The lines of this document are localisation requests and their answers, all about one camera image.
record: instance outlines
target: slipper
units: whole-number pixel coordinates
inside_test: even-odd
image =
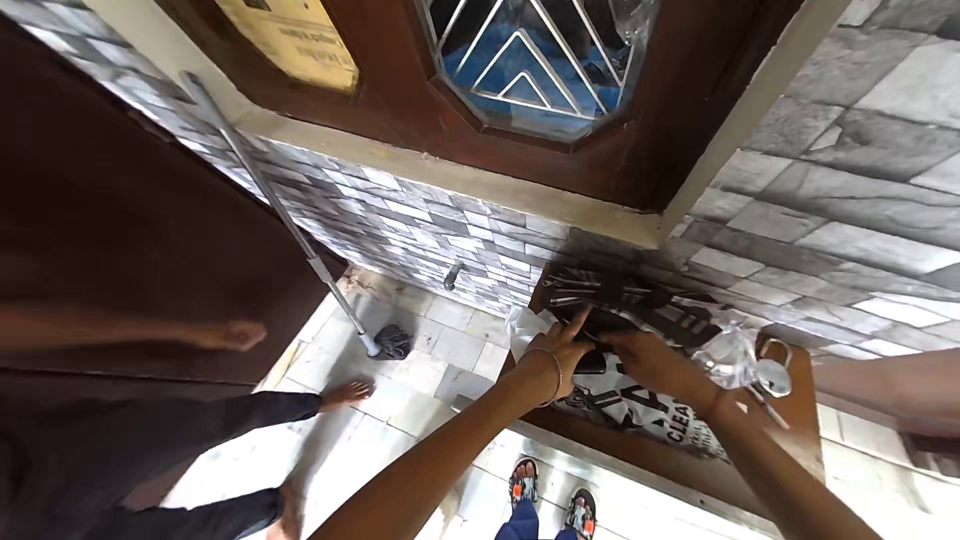
[[[583,498],[584,505],[577,504],[577,499]],[[597,504],[593,495],[584,488],[580,488],[570,499],[570,506],[566,509],[564,525],[576,530],[584,540],[593,538],[593,531],[597,524]]]
[[[531,477],[523,477],[522,479],[517,478],[517,467],[520,465],[526,467],[527,463],[533,464],[534,475]],[[522,457],[516,465],[514,465],[513,472],[510,474],[510,504],[516,508],[516,505],[524,499],[535,503],[537,501],[537,483],[539,479],[540,470],[537,469],[537,462],[530,457]]]

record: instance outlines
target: tiled floor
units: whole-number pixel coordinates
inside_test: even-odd
[[[303,495],[306,538],[367,480],[452,417],[449,404],[458,394],[476,398],[492,385],[507,353],[502,319],[365,270],[351,270],[341,286],[370,329],[394,322],[413,334],[414,352],[402,362],[368,359],[328,296],[300,332],[300,353],[275,389],[320,391],[359,377],[375,381],[374,395],[356,408],[255,430],[201,455],[165,505],[236,497],[292,474]],[[827,407],[820,413],[828,486],[884,538],[948,537],[960,529],[960,486],[905,466],[895,433]],[[530,444],[502,432],[420,539],[493,538],[509,517],[507,476],[519,455],[536,454]],[[553,538],[567,498],[580,486],[598,501],[597,540],[765,538],[631,480],[609,474],[590,482],[561,469],[540,467],[541,538]]]

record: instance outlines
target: mop handle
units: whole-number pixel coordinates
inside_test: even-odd
[[[247,148],[244,146],[240,134],[227,122],[224,114],[220,111],[220,108],[217,107],[217,103],[213,101],[213,97],[206,91],[206,87],[204,83],[201,82],[200,77],[197,77],[197,75],[189,71],[181,71],[180,79],[183,80],[187,91],[193,96],[193,99],[197,100],[201,109],[206,111],[213,120],[213,125],[220,130],[220,133],[227,139],[230,148],[233,149],[233,152],[236,152],[237,157],[240,158],[240,162],[243,163],[244,168],[247,169],[256,186],[260,188],[260,191],[267,198],[267,201],[270,202],[270,206],[273,207],[280,216],[280,221],[287,226],[290,234],[294,236],[297,243],[303,249],[303,252],[306,253],[307,262],[313,267],[313,271],[326,283],[330,288],[330,292],[334,298],[336,298],[337,303],[340,304],[340,307],[347,313],[347,317],[349,317],[350,322],[353,323],[353,326],[357,329],[357,333],[361,335],[366,334],[367,332],[364,330],[363,324],[360,323],[360,319],[358,319],[356,313],[353,312],[353,307],[347,302],[347,299],[344,298],[343,293],[337,288],[337,284],[333,281],[333,276],[330,275],[330,271],[326,268],[320,256],[317,255],[317,252],[314,251],[310,242],[303,236],[300,228],[294,223],[293,218],[290,217],[287,209],[283,206],[283,203],[280,202],[279,197],[277,197],[276,193],[270,188],[267,180],[260,174],[260,170],[257,168],[256,162],[247,152]]]

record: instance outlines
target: hand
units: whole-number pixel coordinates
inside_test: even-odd
[[[202,349],[249,351],[267,336],[267,327],[255,321],[191,326],[184,341]]]
[[[573,341],[573,337],[583,327],[589,313],[590,307],[587,306],[577,313],[570,324],[564,326],[561,323],[555,323],[546,335],[537,334],[527,347],[527,353],[516,364],[521,372],[541,380],[539,386],[542,392],[539,394],[542,394],[543,398],[539,403],[562,398],[573,391],[573,370],[577,367],[580,358],[593,349],[593,343]],[[544,349],[553,355],[544,351],[535,351],[535,349]],[[553,356],[557,357],[561,372],[564,374],[560,390],[557,390],[557,361],[554,361]]]
[[[647,331],[604,333],[600,341],[613,345],[627,375],[644,387],[673,396],[703,413],[720,391],[707,375]]]

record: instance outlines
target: bangle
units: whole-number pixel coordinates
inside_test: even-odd
[[[553,351],[547,351],[546,349],[540,349],[540,348],[537,348],[537,349],[528,349],[527,352],[524,353],[523,355],[524,355],[524,356],[527,356],[527,355],[529,355],[530,353],[533,353],[534,351],[543,351],[543,352],[547,353],[548,355],[550,355],[550,356],[553,358],[553,361],[557,362],[557,376],[558,376],[558,378],[557,378],[557,389],[554,390],[554,392],[553,392],[553,397],[552,397],[552,398],[550,398],[549,400],[541,403],[540,405],[537,405],[537,407],[543,407],[543,406],[550,405],[550,404],[552,404],[553,402],[555,402],[555,401],[557,400],[557,394],[560,393],[560,387],[564,384],[564,370],[563,370],[563,368],[560,367],[560,359],[557,358],[557,355],[555,355]]]

